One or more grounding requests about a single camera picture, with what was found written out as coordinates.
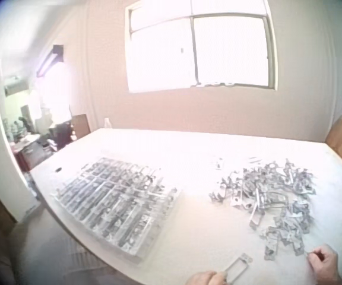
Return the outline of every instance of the pile of metal parts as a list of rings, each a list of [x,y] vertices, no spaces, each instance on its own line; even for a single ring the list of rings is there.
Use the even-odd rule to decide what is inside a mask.
[[[84,169],[55,198],[95,235],[143,257],[179,191],[147,166],[102,158]]]
[[[268,227],[261,237],[267,241],[265,259],[275,260],[279,241],[292,245],[295,255],[304,254],[302,235],[309,233],[312,217],[309,215],[309,195],[316,194],[312,188],[313,175],[299,169],[286,160],[284,167],[276,162],[263,167],[232,172],[223,178],[220,189],[209,194],[212,201],[230,199],[230,205],[251,213],[249,225],[256,230],[268,209],[281,208],[274,217],[275,227]],[[296,199],[289,202],[288,193]]]

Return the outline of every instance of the white table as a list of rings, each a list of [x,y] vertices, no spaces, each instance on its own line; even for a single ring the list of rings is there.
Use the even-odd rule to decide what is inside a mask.
[[[183,188],[175,208],[146,259],[134,264],[116,254],[75,221],[51,197],[88,162],[98,156],[160,166]],[[213,164],[224,159],[224,169]],[[238,284],[314,284],[304,256],[296,257],[290,246],[280,244],[275,261],[264,261],[265,242],[259,231],[274,225],[267,214],[258,232],[249,226],[249,214],[210,201],[215,182],[249,157],[288,158],[315,175],[317,195],[311,196],[314,223],[304,235],[306,251],[322,243],[339,253],[342,275],[342,160],[326,144],[316,142],[188,132],[100,129],[76,141],[31,174],[51,211],[86,248],[128,277],[146,285],[184,284],[195,272],[223,270],[242,252],[254,261]]]

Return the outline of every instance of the floor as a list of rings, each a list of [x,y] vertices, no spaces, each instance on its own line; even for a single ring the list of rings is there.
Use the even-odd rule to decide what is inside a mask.
[[[9,245],[18,284],[139,284],[86,251],[42,205],[14,228]]]

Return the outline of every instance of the window pane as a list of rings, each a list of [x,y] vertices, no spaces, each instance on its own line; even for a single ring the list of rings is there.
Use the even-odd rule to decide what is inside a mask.
[[[199,81],[268,86],[264,22],[249,17],[195,19]]]
[[[192,0],[192,10],[195,15],[218,12],[266,14],[264,0]]]
[[[164,20],[189,15],[189,0],[142,0],[142,7],[131,12],[131,28],[135,31]]]
[[[133,92],[186,88],[196,84],[188,19],[132,34],[129,89]]]

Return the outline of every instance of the clear plastic tray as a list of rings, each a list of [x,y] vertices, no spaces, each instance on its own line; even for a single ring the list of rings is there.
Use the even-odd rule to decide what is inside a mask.
[[[95,235],[143,258],[179,193],[164,184],[159,169],[101,158],[54,197]]]

